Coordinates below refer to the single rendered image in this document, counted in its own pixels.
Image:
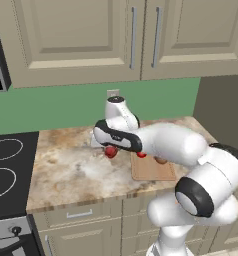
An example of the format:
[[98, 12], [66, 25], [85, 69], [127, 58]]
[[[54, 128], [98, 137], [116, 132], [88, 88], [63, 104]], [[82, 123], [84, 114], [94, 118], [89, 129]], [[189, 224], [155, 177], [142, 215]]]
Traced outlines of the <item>narrow beige wall cupboard door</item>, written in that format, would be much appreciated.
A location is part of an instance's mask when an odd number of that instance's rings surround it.
[[[152, 68], [157, 6], [162, 24]], [[238, 75], [238, 0], [146, 0], [144, 80], [223, 75]]]

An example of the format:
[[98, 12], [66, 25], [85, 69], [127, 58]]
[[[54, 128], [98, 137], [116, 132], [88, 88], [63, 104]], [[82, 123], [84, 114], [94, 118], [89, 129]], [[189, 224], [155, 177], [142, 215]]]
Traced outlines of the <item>narrow beige base cupboard door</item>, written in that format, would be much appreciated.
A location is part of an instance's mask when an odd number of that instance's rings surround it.
[[158, 229], [140, 232], [122, 239], [121, 256], [145, 256], [148, 248], [157, 240]]

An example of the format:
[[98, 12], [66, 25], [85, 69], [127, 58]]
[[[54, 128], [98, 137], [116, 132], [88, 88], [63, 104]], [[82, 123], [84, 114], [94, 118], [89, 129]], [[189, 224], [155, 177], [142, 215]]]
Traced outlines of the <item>wide beige drawer front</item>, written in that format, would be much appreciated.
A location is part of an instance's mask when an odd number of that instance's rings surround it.
[[[84, 206], [76, 206], [70, 208], [64, 208], [60, 210], [47, 211], [43, 214], [43, 222], [38, 226], [44, 229], [50, 229], [55, 227], [61, 227], [74, 223], [88, 222], [92, 220], [115, 218], [121, 216], [122, 203], [118, 200], [97, 204], [90, 204]], [[67, 219], [66, 214], [87, 212], [90, 209], [93, 210], [93, 214], [87, 217]]]

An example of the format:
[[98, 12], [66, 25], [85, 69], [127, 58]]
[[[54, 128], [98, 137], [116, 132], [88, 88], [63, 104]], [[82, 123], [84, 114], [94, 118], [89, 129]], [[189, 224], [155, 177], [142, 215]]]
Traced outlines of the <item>beige corner base cupboard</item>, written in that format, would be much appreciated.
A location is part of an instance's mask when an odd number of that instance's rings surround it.
[[[238, 199], [238, 189], [234, 192], [234, 196]], [[217, 229], [209, 251], [215, 252], [236, 247], [238, 247], [238, 218], [234, 223]]]

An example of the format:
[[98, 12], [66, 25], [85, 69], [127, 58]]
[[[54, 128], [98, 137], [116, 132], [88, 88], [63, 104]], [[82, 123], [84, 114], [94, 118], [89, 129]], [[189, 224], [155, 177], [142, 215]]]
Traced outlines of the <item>wooden cutting board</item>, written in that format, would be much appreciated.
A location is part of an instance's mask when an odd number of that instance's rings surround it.
[[138, 181], [174, 181], [176, 179], [172, 163], [160, 164], [152, 156], [139, 158], [136, 153], [131, 154], [131, 175]]

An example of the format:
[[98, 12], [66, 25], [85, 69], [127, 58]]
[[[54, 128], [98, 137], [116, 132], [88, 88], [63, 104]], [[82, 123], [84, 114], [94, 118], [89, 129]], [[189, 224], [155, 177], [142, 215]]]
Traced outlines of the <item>narrow beige drawer front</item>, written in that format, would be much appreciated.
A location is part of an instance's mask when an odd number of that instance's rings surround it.
[[148, 203], [163, 194], [171, 192], [171, 189], [148, 191], [137, 194], [135, 197], [123, 200], [123, 215], [126, 217], [143, 214], [147, 210]]

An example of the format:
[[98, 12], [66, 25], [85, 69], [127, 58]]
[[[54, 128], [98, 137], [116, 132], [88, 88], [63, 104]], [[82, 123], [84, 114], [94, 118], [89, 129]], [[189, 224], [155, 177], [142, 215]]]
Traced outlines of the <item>red tomato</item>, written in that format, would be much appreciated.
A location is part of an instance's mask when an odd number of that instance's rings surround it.
[[114, 158], [118, 153], [118, 149], [114, 146], [107, 146], [105, 148], [105, 155], [108, 157], [108, 158]]

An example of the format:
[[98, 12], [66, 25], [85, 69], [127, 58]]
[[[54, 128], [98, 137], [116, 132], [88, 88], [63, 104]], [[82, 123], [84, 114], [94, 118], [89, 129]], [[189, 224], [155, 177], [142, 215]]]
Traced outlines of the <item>steel oven front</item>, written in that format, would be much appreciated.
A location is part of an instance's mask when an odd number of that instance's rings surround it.
[[41, 256], [27, 216], [0, 220], [0, 256]]

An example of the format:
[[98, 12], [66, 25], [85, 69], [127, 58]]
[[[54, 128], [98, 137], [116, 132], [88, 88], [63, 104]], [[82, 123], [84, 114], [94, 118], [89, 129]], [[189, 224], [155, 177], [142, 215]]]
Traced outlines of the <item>black hob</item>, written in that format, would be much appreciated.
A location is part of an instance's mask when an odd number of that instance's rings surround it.
[[0, 219], [26, 214], [38, 137], [38, 131], [0, 135]]

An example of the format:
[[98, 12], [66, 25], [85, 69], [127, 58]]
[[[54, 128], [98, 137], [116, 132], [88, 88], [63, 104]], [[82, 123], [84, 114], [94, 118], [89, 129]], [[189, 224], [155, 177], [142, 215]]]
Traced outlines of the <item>wide beige wall cupboard door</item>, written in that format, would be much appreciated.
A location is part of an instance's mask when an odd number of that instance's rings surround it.
[[[0, 0], [0, 38], [15, 88], [136, 81], [145, 0]], [[137, 7], [130, 69], [132, 7]]]

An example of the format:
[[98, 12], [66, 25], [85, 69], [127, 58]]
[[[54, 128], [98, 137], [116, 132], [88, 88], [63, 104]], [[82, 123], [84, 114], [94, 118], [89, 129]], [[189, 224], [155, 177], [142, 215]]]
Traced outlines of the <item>grey-brown tall cabinet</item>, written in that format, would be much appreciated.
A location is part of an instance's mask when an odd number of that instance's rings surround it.
[[203, 77], [193, 116], [217, 141], [238, 148], [238, 75]]

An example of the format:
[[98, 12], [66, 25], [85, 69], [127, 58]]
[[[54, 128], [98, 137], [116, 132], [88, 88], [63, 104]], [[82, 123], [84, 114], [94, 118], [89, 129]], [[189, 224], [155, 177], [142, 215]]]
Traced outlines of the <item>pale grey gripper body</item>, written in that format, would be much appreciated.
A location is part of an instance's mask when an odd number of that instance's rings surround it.
[[103, 145], [101, 145], [101, 144], [96, 140], [93, 131], [90, 132], [90, 138], [91, 138], [91, 140], [90, 140], [90, 146], [91, 146], [92, 148], [103, 148]]

